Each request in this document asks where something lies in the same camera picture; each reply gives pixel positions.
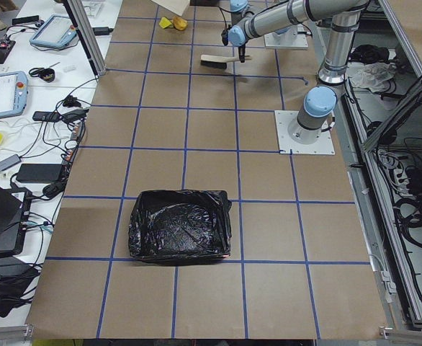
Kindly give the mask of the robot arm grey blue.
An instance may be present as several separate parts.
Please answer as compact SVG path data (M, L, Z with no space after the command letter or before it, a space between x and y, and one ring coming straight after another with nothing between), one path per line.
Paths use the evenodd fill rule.
M315 52L306 50L283 53L289 77L309 76L313 68L320 86L325 86L341 96L352 40L359 28L359 19L368 6L368 1L277 1L264 9L247 1L230 2L231 25L226 30L226 43L238 49L238 59L246 61L246 43L268 34L287 32L290 28L304 26L306 22L331 20L329 41L322 63Z

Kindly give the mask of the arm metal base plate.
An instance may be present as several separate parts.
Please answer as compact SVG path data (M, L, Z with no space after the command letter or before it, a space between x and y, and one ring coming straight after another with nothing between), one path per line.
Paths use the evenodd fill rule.
M297 121L298 111L275 110L275 125L280 154L327 155L335 154L328 121L317 130L306 130Z
M264 45L268 49L307 50L307 34L302 25L291 26L265 34Z

